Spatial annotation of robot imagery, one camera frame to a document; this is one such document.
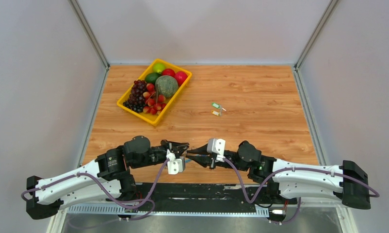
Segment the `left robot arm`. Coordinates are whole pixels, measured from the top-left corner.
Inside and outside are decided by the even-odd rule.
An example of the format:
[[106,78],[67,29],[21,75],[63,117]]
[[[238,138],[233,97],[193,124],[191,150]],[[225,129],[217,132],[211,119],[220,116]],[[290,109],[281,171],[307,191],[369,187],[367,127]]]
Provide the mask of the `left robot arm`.
[[183,153],[189,143],[162,140],[151,146],[145,136],[136,136],[93,161],[56,177],[27,178],[27,190],[21,194],[26,213],[35,220],[45,219],[59,210],[78,203],[111,200],[117,204],[128,201],[144,205],[149,200],[138,190],[131,169],[161,165],[175,175],[185,169]]

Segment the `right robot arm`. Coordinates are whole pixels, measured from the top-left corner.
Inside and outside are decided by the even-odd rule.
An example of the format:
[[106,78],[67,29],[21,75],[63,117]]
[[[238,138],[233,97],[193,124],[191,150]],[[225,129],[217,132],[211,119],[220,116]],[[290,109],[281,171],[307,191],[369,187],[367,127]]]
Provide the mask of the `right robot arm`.
[[253,182],[266,185],[267,199],[274,203],[283,198],[309,197],[340,200],[360,210],[371,208],[368,175],[353,161],[333,166],[305,165],[265,156],[248,141],[241,142],[237,151],[226,150],[225,145],[223,139],[210,139],[204,146],[188,150],[187,158],[209,169],[246,171]]

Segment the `keyring bunch with blue tag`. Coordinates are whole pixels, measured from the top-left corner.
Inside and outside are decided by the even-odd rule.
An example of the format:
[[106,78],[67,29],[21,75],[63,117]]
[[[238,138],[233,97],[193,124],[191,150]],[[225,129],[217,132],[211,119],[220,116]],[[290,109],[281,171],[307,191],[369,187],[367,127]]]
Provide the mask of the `keyring bunch with blue tag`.
[[187,150],[182,154],[182,156],[184,157],[185,163],[189,163],[189,162],[192,161],[190,158],[187,157],[188,156],[188,151]]

